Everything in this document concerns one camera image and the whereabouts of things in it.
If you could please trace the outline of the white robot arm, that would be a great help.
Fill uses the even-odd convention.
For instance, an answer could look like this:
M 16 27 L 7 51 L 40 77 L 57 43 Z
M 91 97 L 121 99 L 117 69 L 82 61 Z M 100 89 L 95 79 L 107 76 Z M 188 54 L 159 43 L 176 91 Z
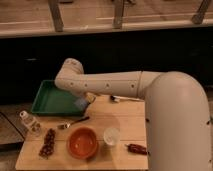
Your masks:
M 145 101 L 149 171 L 212 171 L 211 121 L 204 88 L 177 71 L 86 74 L 64 61 L 55 85 L 74 95 L 87 92 Z

